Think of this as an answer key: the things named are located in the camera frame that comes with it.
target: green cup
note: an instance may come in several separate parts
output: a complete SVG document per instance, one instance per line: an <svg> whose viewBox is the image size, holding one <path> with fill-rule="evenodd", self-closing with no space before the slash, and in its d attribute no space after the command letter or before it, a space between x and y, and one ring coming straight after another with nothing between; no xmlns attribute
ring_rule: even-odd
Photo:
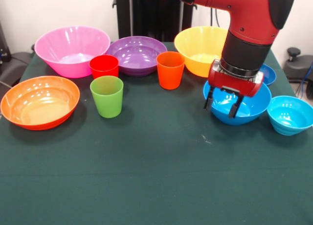
<svg viewBox="0 0 313 225"><path fill-rule="evenodd" d="M93 80L90 90L100 116L112 118L122 111L123 81L115 76L102 76Z"/></svg>

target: light blue bowl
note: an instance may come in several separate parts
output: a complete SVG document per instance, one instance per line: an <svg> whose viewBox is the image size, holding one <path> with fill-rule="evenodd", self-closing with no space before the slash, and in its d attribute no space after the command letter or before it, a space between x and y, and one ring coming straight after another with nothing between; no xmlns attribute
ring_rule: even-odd
<svg viewBox="0 0 313 225"><path fill-rule="evenodd" d="M268 107L269 120L282 135L295 135L313 125L313 108L292 96L277 96Z"/></svg>
<svg viewBox="0 0 313 225"><path fill-rule="evenodd" d="M204 98L209 93L209 83L203 87ZM269 88L264 83L254 97L245 97L241 103L235 118L229 118L231 106L236 103L238 97L226 91L215 89L213 92L212 113L223 123L231 126L239 126L257 119L267 108L272 99Z"/></svg>

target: white wall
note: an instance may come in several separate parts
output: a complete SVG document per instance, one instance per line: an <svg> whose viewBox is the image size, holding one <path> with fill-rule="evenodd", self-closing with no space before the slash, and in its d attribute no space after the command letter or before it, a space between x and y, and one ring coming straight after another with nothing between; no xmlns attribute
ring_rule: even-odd
<svg viewBox="0 0 313 225"><path fill-rule="evenodd" d="M313 54L312 0L295 0L285 28L272 47L282 65L290 46L303 54ZM229 14L218 11L220 25L229 26ZM0 21L12 52L30 50L45 32L56 27L84 24L105 30L112 41L118 39L116 8L112 0L0 0ZM199 6L193 26L210 25L210 10Z"/></svg>
<svg viewBox="0 0 313 225"><path fill-rule="evenodd" d="M221 27L228 28L230 17L228 12L218 10ZM198 6L194 12L193 26L210 25L210 9ZM302 54L313 54L313 4L312 0L295 0L285 27L279 32L272 50L282 66L288 58L288 47L301 49Z"/></svg>
<svg viewBox="0 0 313 225"><path fill-rule="evenodd" d="M0 0L0 21L11 52L29 51L45 32L68 25L89 25L118 39L113 0Z"/></svg>

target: cup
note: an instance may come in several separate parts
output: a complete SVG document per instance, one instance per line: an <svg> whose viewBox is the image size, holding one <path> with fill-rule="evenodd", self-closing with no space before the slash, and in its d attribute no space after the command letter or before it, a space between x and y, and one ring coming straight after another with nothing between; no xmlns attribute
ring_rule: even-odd
<svg viewBox="0 0 313 225"><path fill-rule="evenodd" d="M178 52L167 51L156 58L157 73L160 86L174 90L180 86L185 59Z"/></svg>
<svg viewBox="0 0 313 225"><path fill-rule="evenodd" d="M100 116L113 118L122 111L123 81L115 76L94 79L90 90Z"/></svg>
<svg viewBox="0 0 313 225"><path fill-rule="evenodd" d="M94 79L101 76L118 77L118 59L112 55L100 55L94 57L89 66Z"/></svg>

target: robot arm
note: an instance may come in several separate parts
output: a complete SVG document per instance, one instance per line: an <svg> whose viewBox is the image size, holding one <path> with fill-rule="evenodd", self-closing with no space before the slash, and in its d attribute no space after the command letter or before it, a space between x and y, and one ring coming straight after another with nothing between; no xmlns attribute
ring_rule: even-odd
<svg viewBox="0 0 313 225"><path fill-rule="evenodd" d="M294 0L182 0L227 10L231 22L222 58L212 63L208 81L212 105L214 88L238 95L229 117L235 117L244 96L254 96L262 85L259 72L278 32L283 28Z"/></svg>

